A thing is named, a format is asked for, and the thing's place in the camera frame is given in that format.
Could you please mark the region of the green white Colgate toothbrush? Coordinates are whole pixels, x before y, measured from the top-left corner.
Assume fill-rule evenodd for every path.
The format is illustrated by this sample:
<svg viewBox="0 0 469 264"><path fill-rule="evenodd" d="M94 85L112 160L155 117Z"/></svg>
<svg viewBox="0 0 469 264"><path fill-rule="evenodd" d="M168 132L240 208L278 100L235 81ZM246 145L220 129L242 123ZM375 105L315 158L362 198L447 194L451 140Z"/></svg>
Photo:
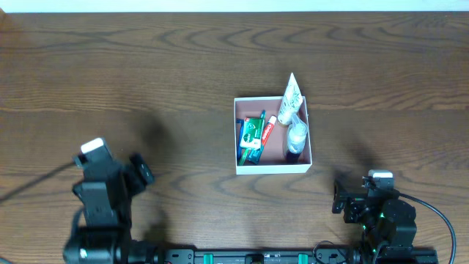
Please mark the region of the green white Colgate toothbrush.
<svg viewBox="0 0 469 264"><path fill-rule="evenodd" d="M254 117L254 118L263 118L265 120L265 115L266 115L266 111L263 110L262 113L260 114L260 117ZM245 148L242 148L243 150L243 154L241 156L241 159L239 161L239 165L242 166L244 163L245 163L245 160L247 159L248 157L248 154L252 151L252 150L255 150L255 149L252 149L252 148L248 148L248 149L245 149Z"/></svg>

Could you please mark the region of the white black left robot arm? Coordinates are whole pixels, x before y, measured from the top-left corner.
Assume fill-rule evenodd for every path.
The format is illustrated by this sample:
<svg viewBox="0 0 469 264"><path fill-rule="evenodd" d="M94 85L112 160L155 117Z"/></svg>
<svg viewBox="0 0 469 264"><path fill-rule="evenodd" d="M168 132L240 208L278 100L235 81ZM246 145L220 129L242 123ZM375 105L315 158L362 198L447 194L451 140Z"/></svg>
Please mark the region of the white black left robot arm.
<svg viewBox="0 0 469 264"><path fill-rule="evenodd" d="M124 164L113 157L105 139L81 145L74 158L84 178L72 191L83 203L74 215L63 249L66 263L163 263L164 253L151 243L131 237L134 196L155 182L140 154Z"/></svg>

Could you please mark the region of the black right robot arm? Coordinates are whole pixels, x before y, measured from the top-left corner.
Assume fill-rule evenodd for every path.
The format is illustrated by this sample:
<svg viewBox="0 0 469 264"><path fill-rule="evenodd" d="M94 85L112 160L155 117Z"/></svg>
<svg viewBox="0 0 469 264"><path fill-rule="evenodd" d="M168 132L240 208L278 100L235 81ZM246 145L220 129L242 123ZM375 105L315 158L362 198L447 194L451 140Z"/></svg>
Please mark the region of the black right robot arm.
<svg viewBox="0 0 469 264"><path fill-rule="evenodd" d="M348 263L417 263L413 247L416 209L399 199L394 175L372 169L362 177L366 193L352 193L338 180L333 183L332 212L347 224L362 227L361 241L347 254Z"/></svg>

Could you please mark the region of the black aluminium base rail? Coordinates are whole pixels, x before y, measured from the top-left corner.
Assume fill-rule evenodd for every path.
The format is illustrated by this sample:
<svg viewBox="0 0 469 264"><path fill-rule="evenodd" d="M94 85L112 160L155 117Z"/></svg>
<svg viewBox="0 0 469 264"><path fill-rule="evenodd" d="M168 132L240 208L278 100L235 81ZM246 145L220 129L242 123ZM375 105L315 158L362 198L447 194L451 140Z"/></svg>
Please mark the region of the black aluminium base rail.
<svg viewBox="0 0 469 264"><path fill-rule="evenodd" d="M438 264L434 249L367 249L321 241L311 249L157 249L148 263L160 264Z"/></svg>

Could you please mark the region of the white cardboard box pink interior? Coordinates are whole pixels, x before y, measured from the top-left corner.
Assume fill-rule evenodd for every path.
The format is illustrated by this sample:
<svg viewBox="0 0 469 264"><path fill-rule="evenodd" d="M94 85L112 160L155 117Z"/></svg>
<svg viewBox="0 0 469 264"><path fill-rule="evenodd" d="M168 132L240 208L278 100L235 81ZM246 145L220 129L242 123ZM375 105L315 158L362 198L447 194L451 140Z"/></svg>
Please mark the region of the white cardboard box pink interior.
<svg viewBox="0 0 469 264"><path fill-rule="evenodd" d="M266 118L278 114L281 106L281 96L250 97L234 99L234 119L242 120L246 117L259 117L263 111ZM295 164L288 164L284 157L284 140L287 138L287 128L275 124L273 132L257 165L246 161L242 166L235 161L237 175L271 175L306 173L313 164L311 157L311 137L306 136L306 143L299 160Z"/></svg>

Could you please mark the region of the Colgate toothpaste tube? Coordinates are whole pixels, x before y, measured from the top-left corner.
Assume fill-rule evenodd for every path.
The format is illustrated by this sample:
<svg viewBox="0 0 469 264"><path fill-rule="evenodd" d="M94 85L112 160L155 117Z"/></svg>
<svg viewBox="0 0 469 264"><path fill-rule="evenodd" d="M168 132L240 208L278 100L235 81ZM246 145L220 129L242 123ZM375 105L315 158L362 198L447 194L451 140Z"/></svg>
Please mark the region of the Colgate toothpaste tube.
<svg viewBox="0 0 469 264"><path fill-rule="evenodd" d="M264 130L262 132L261 147L257 150L252 150L248 154L247 159L248 159L249 162L251 162L255 165L257 165L259 163L262 152L265 148L265 145L267 144L268 138L269 138L273 128L275 127L276 121L277 121L277 116L275 116L275 115L272 115L270 117L270 119L268 120L268 122L267 122L267 124L264 127Z"/></svg>

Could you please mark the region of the white lotion tube gold cap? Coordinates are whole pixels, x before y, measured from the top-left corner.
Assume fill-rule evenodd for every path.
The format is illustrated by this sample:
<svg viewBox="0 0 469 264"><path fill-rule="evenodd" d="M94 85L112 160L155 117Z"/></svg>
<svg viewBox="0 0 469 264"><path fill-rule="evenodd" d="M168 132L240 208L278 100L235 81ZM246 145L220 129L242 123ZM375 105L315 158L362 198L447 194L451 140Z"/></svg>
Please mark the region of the white lotion tube gold cap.
<svg viewBox="0 0 469 264"><path fill-rule="evenodd" d="M292 123L292 115L299 112L302 104L303 96L300 87L298 86L294 73L290 73L287 87L278 110L278 121L282 125L290 125Z"/></svg>

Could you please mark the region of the blue disposable razor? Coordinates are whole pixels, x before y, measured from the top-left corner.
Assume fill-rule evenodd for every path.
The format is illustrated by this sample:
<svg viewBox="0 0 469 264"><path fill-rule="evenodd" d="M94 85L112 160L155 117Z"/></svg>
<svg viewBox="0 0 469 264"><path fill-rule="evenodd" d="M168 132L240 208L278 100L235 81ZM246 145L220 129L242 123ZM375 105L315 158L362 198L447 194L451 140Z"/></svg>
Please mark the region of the blue disposable razor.
<svg viewBox="0 0 469 264"><path fill-rule="evenodd" d="M236 125L239 125L239 131L237 133L237 148L236 148L237 160L239 161L242 156L242 147L240 146L240 143L243 137L244 119L237 118Z"/></svg>

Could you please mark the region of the green Dettol soap bar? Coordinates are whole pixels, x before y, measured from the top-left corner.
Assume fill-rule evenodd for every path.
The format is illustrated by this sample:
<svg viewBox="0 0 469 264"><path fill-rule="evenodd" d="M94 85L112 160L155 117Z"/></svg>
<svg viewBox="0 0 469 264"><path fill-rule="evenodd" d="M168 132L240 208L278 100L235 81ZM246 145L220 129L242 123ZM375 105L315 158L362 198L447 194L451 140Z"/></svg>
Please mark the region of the green Dettol soap bar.
<svg viewBox="0 0 469 264"><path fill-rule="evenodd" d="M248 149L259 149L265 120L263 118L246 117L241 132L240 146Z"/></svg>

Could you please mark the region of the blue Dettol foam bottle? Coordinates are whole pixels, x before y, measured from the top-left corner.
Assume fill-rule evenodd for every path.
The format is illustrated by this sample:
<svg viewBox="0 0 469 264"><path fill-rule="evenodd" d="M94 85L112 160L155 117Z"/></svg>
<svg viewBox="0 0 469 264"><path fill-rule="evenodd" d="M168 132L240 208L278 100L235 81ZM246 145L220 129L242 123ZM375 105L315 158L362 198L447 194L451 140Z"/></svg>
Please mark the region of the blue Dettol foam bottle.
<svg viewBox="0 0 469 264"><path fill-rule="evenodd" d="M288 164L296 164L304 150L309 130L297 114L292 115L291 121L284 141L284 157Z"/></svg>

